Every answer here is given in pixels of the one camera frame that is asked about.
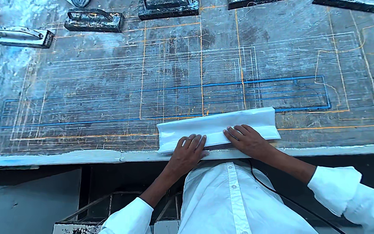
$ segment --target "white shirt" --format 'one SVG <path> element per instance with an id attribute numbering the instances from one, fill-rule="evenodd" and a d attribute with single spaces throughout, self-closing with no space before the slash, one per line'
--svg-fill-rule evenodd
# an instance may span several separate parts
<path id="1" fill-rule="evenodd" d="M 273 189 L 257 169 L 255 176 Z M 353 167 L 317 167 L 308 187 L 315 199 L 337 216 L 374 233 L 374 189 L 360 183 Z M 113 213 L 101 234 L 150 234 L 153 208 L 136 198 Z M 281 198 L 255 181 L 241 161 L 201 162 L 185 180 L 179 234 L 317 233 Z"/>

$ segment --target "person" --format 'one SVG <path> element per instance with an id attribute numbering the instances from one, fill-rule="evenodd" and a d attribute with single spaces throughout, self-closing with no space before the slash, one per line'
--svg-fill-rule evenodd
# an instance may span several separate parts
<path id="1" fill-rule="evenodd" d="M 308 185 L 315 199 L 337 216 L 374 233 L 374 189 L 360 183 L 354 167 L 316 167 L 271 146 L 248 125 L 223 130 L 233 146 L 247 156 L 278 168 Z M 253 178 L 240 161 L 199 161 L 206 136 L 178 141 L 167 166 L 143 194 L 113 213 L 101 234 L 148 234 L 152 211 L 166 191 L 184 174 L 183 204 L 178 233 L 317 233 L 307 221 L 283 204 L 281 198 Z M 257 169 L 253 173 L 273 189 Z"/>

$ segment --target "worn table surface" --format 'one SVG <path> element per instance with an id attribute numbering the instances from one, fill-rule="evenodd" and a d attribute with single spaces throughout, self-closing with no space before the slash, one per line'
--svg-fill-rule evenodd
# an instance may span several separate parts
<path id="1" fill-rule="evenodd" d="M 159 123 L 267 106 L 278 148 L 374 145 L 372 13 L 213 0 L 140 21 L 137 0 L 92 0 L 124 13 L 124 32 L 69 32 L 69 3 L 28 1 L 0 0 L 0 24 L 56 36 L 50 49 L 0 45 L 0 156 L 151 151 Z"/>

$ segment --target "shirt placket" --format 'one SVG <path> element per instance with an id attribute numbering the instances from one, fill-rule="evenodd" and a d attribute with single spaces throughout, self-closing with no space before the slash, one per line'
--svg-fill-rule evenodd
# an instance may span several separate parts
<path id="1" fill-rule="evenodd" d="M 252 232 L 246 216 L 245 206 L 243 205 L 235 165 L 233 162 L 228 162 L 226 163 L 226 166 L 229 177 L 230 201 L 232 205 L 236 234 L 251 234 Z"/>

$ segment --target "folded white fabric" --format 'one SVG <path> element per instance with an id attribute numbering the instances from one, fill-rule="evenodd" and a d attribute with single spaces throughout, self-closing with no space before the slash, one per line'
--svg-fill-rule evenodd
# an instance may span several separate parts
<path id="1" fill-rule="evenodd" d="M 178 140 L 191 134 L 207 135 L 205 146 L 229 143 L 223 134 L 223 129 L 235 125 L 249 125 L 266 140 L 281 138 L 275 126 L 275 109 L 263 107 L 158 124 L 157 128 L 160 132 L 158 152 L 173 152 Z"/>

